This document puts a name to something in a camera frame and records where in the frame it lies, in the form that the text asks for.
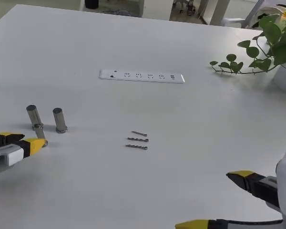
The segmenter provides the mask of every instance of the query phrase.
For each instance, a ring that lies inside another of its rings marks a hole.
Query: white power strip
[[[181,74],[174,73],[143,73],[121,70],[101,70],[101,79],[107,80],[131,80],[131,81],[149,81],[163,83],[185,83]]]

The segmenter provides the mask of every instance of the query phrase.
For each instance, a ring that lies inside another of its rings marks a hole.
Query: green plant
[[[283,28],[279,28],[275,22],[277,21],[280,15],[269,15],[263,17],[259,21],[259,26],[263,29],[263,32],[252,38],[253,41],[256,41],[257,47],[250,46],[251,41],[242,41],[237,45],[239,47],[245,48],[246,53],[249,57],[253,58],[253,61],[249,65],[252,68],[252,72],[243,73],[241,69],[243,68],[243,62],[236,62],[237,56],[235,54],[227,55],[227,62],[221,62],[220,64],[217,61],[211,61],[210,65],[216,72],[221,73],[240,73],[240,74],[250,74],[250,73],[262,73],[268,72],[278,65],[286,63],[286,24]],[[269,50],[265,52],[258,43],[260,37],[266,37],[267,43],[269,45]],[[260,51],[265,56],[265,58],[260,59]]]

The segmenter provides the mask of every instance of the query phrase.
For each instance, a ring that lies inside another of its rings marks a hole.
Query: potted plant
[[[279,17],[280,15],[278,14],[263,17],[259,21],[259,26],[263,32],[252,38],[252,41],[247,40],[237,44],[239,47],[245,48],[247,55],[252,58],[252,62],[249,65],[249,68],[252,68],[251,72],[241,71],[244,63],[237,62],[235,54],[227,55],[226,62],[211,61],[211,67],[217,73],[256,74],[267,73],[280,66],[273,81],[278,87],[286,91],[286,22],[280,28],[276,24]],[[259,45],[258,39],[260,37],[267,39],[268,50],[262,49]],[[251,42],[256,42],[257,47],[251,46]]]

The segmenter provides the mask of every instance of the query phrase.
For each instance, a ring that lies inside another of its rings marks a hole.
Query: metal screw
[[[56,132],[59,134],[63,134],[68,131],[68,127],[66,126],[65,119],[62,114],[61,108],[55,108],[53,110],[54,119],[56,123]]]
[[[48,141],[46,140],[46,138],[44,136],[44,132],[42,130],[42,126],[40,124],[35,124],[34,125],[34,130],[35,130],[35,133],[36,133],[38,138],[43,138],[45,140],[45,144],[43,145],[43,147],[46,147],[48,145]]]
[[[133,137],[128,137],[128,140],[132,140],[132,141],[139,141],[139,142],[148,142],[148,138],[146,139],[141,139],[141,138],[133,138]]]
[[[143,134],[143,133],[140,133],[140,132],[137,132],[137,131],[132,131],[132,133],[137,134],[137,135],[142,135],[144,137],[147,137],[147,134]]]
[[[27,106],[27,112],[32,123],[32,129],[34,129],[35,124],[39,124],[43,128],[43,123],[40,120],[37,107],[35,105],[29,105]]]
[[[138,149],[147,149],[147,146],[135,146],[135,145],[126,145],[126,147],[130,147],[130,148],[138,148]]]

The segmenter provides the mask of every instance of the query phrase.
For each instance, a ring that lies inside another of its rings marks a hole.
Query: drill bit
[[[148,138],[146,139],[141,139],[141,138],[133,138],[133,137],[128,137],[128,140],[132,140],[132,141],[139,141],[139,142],[149,142]]]
[[[135,146],[135,145],[125,145],[126,147],[130,148],[138,148],[138,149],[147,149],[147,146]]]
[[[143,134],[143,133],[140,133],[140,132],[137,132],[137,131],[132,131],[132,133],[137,134],[137,135],[142,135],[144,137],[147,137],[147,134]]]

